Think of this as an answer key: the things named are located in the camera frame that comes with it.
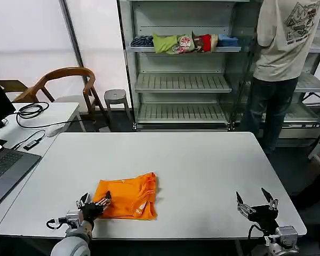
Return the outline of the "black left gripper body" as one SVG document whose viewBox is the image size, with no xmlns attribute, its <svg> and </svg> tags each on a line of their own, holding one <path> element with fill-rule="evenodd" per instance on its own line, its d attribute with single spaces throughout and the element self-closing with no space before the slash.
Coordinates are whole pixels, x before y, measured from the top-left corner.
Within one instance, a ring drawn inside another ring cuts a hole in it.
<svg viewBox="0 0 320 256">
<path fill-rule="evenodd" d="M 81 207 L 81 211 L 83 214 L 83 220 L 93 222 L 99 215 L 103 213 L 104 206 L 96 203 L 86 203 Z"/>
</svg>

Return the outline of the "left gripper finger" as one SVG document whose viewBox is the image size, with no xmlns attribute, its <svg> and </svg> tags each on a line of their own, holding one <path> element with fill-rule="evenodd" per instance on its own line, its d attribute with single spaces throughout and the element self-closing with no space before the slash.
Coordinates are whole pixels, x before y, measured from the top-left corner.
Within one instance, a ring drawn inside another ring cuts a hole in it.
<svg viewBox="0 0 320 256">
<path fill-rule="evenodd" d="M 95 205 L 98 210 L 105 211 L 109 207 L 110 204 L 111 204 L 111 192 L 107 191 L 105 196 L 101 200 L 96 202 Z"/>
<path fill-rule="evenodd" d="M 76 206 L 78 209 L 82 209 L 85 207 L 90 201 L 90 194 L 85 193 L 83 196 L 80 197 L 79 200 L 76 201 Z"/>
</svg>

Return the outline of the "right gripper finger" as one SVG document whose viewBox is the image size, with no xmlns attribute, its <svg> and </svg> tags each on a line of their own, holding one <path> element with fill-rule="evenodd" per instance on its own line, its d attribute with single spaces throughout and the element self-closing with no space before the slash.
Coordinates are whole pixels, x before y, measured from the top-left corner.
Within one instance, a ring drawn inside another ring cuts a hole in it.
<svg viewBox="0 0 320 256">
<path fill-rule="evenodd" d="M 245 204 L 238 192 L 236 192 L 236 200 L 237 200 L 237 210 L 242 214 L 242 215 L 249 215 L 256 213 L 256 210 L 247 204 Z"/>
<path fill-rule="evenodd" d="M 266 198 L 267 202 L 269 203 L 269 209 L 270 210 L 277 210 L 278 199 L 277 198 L 273 198 L 271 193 L 266 191 L 264 188 L 261 188 L 261 191 L 262 191 L 264 197 Z"/>
</svg>

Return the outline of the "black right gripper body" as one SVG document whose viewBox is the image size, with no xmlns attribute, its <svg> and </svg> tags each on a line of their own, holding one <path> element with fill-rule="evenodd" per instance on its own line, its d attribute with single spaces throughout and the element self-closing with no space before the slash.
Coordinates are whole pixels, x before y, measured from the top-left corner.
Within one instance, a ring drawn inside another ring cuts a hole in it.
<svg viewBox="0 0 320 256">
<path fill-rule="evenodd" d="M 253 206 L 248 209 L 247 218 L 255 222 L 264 235 L 274 235 L 278 224 L 278 209 L 269 205 Z"/>
</svg>

